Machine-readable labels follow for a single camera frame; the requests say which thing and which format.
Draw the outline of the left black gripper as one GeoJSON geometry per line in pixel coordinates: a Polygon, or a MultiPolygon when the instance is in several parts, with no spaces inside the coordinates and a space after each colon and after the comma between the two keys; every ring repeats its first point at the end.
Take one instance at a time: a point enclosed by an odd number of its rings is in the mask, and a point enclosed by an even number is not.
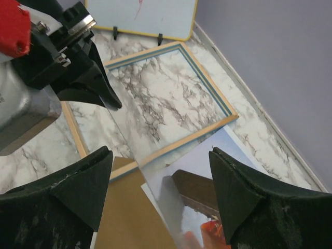
{"type": "Polygon", "coordinates": [[[61,101],[122,108],[91,40],[95,20],[83,3],[77,2],[67,10],[58,1],[19,3],[59,24],[52,28],[41,18],[31,24],[30,51],[11,61],[22,81],[38,90],[51,85],[61,101]]]}

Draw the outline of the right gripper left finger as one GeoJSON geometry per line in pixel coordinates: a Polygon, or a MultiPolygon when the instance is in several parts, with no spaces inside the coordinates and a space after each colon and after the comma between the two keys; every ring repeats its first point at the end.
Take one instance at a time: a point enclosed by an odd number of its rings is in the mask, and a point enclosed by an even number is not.
{"type": "Polygon", "coordinates": [[[113,152],[87,157],[1,195],[1,248],[90,248],[99,229],[113,152]]]}

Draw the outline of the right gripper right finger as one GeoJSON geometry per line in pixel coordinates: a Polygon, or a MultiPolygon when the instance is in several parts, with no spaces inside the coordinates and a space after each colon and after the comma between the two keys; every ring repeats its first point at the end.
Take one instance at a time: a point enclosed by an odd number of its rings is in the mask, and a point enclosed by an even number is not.
{"type": "Polygon", "coordinates": [[[209,161],[232,248],[331,248],[331,194],[277,180],[217,147],[209,161]]]}

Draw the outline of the blue wooden photo frame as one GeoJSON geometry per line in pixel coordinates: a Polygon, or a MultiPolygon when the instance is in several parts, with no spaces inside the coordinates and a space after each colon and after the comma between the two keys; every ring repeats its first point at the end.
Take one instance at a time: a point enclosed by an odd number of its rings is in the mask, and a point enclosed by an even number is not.
{"type": "Polygon", "coordinates": [[[133,162],[117,179],[238,118],[189,48],[175,41],[105,64],[122,108],[109,110],[133,162]]]}

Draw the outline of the hot air balloon photo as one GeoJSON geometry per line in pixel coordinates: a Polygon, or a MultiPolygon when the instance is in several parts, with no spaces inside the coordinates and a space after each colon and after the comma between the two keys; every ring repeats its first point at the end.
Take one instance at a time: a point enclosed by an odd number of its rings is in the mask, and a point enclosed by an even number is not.
{"type": "Polygon", "coordinates": [[[193,238],[202,246],[200,226],[220,218],[209,162],[209,152],[214,147],[255,170],[265,171],[229,126],[141,167],[146,181],[142,188],[177,248],[185,247],[187,232],[192,232],[193,238]]]}

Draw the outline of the clear acrylic sheet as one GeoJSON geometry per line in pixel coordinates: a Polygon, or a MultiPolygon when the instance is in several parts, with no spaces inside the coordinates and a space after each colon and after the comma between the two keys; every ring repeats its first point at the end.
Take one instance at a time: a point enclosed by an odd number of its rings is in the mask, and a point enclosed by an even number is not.
{"type": "Polygon", "coordinates": [[[129,65],[107,77],[122,102],[110,114],[140,168],[230,121],[225,71],[129,65]]]}

